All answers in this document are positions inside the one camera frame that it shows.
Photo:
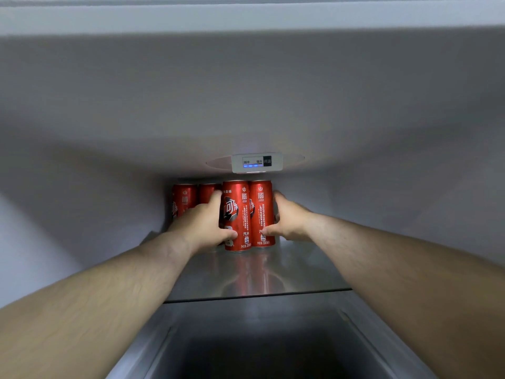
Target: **refrigerator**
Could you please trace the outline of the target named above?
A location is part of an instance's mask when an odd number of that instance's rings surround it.
[[[173,184],[505,264],[505,0],[0,0],[0,307],[165,231]],[[434,378],[313,243],[195,255],[109,379]]]

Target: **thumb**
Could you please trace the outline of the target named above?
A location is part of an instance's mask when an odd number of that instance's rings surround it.
[[[219,234],[221,235],[221,240],[234,240],[237,238],[238,233],[235,230],[230,229],[220,229]]]
[[[261,233],[265,236],[268,235],[282,235],[281,228],[278,223],[275,225],[266,226],[261,230]]]

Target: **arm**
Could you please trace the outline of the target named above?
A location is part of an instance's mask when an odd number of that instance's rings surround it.
[[[440,377],[505,377],[505,270],[465,252],[311,213],[275,192],[265,235],[312,240]]]
[[[167,233],[0,309],[0,377],[105,377],[218,228],[221,192]]]

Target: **red soda can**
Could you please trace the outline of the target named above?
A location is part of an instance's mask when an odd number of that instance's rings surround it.
[[[209,203],[214,190],[221,190],[221,185],[218,183],[204,183],[199,186],[198,195],[200,203]]]
[[[172,187],[172,219],[179,218],[187,209],[198,205],[196,185],[183,184]]]
[[[249,184],[251,242],[255,247],[275,245],[274,236],[264,236],[261,230],[274,224],[274,200],[270,181],[252,181]]]
[[[251,247],[249,236],[249,184],[247,181],[223,183],[224,228],[235,230],[237,238],[224,242],[229,251],[244,251]]]

